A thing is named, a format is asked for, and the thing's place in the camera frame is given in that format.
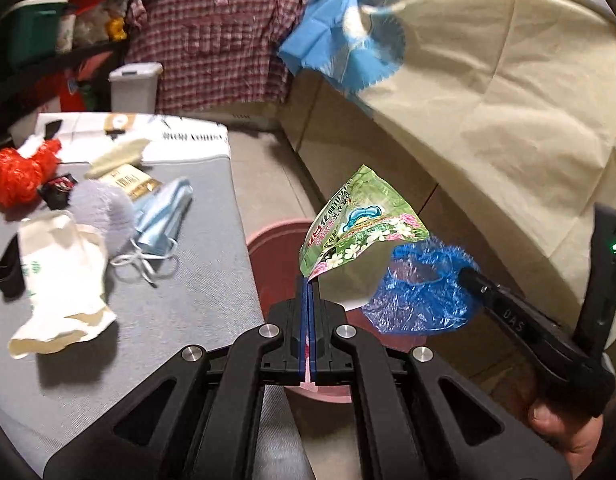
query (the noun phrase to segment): flower pattern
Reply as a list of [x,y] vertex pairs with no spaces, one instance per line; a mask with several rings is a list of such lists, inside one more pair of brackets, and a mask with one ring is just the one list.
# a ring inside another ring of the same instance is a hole
[[314,268],[314,270],[312,271],[312,274],[310,275],[310,279],[316,278],[318,275],[322,274],[323,272],[326,272],[327,270],[328,270],[328,264],[326,262],[319,262],[317,266]]
[[419,221],[419,219],[411,214],[402,213],[399,217],[406,222],[406,224],[412,225],[413,227],[418,227],[420,229],[423,227],[423,224]]
[[382,231],[381,229],[374,230],[370,233],[368,238],[365,239],[365,243],[370,245],[371,243],[376,241],[384,242],[389,234],[389,229],[386,229],[385,231]]
[[326,265],[328,266],[328,270],[340,266],[343,262],[344,257],[338,253],[334,253],[331,257],[326,259]]
[[360,246],[358,244],[352,244],[344,251],[344,258],[346,260],[351,260],[352,258],[356,258],[359,254]]
[[397,232],[397,234],[400,234],[401,236],[412,236],[412,227],[410,227],[408,224],[406,224],[405,222],[400,222],[395,226],[395,231]]

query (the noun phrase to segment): plaid fabric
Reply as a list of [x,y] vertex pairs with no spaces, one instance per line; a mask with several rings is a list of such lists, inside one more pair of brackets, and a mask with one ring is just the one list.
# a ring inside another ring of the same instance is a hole
[[291,74],[278,47],[308,0],[135,0],[125,61],[158,61],[157,112],[283,102]]

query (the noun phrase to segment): green detergent packet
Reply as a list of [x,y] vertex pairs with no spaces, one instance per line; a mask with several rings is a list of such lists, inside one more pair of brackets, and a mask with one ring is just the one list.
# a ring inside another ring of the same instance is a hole
[[323,274],[321,297],[350,310],[370,300],[395,246],[429,236],[408,202],[362,166],[312,223],[299,252],[299,268],[309,279]]

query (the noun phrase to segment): gray tablecloth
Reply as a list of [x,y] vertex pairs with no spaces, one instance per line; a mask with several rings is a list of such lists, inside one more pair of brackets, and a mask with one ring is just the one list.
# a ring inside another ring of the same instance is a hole
[[[77,178],[85,170],[83,164],[60,168]],[[162,182],[187,176],[194,199],[177,257],[159,270],[168,277],[158,288],[131,266],[108,267],[108,304],[118,320],[102,335],[14,361],[6,346],[29,318],[30,303],[25,297],[5,303],[0,293],[0,425],[39,475],[54,452],[180,348],[219,348],[262,322],[229,159],[158,164],[148,171]],[[16,230],[17,222],[0,213],[0,257]],[[265,391],[254,478],[313,478],[280,387]]]

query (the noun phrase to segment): blue face mask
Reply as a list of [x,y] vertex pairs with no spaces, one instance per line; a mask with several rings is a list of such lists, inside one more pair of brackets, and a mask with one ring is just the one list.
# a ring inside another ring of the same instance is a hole
[[110,263],[115,266],[133,264],[151,285],[155,272],[150,260],[167,260],[177,250],[177,235],[185,210],[192,200],[192,186],[180,177],[134,203],[134,236],[130,240],[134,252],[120,254]]

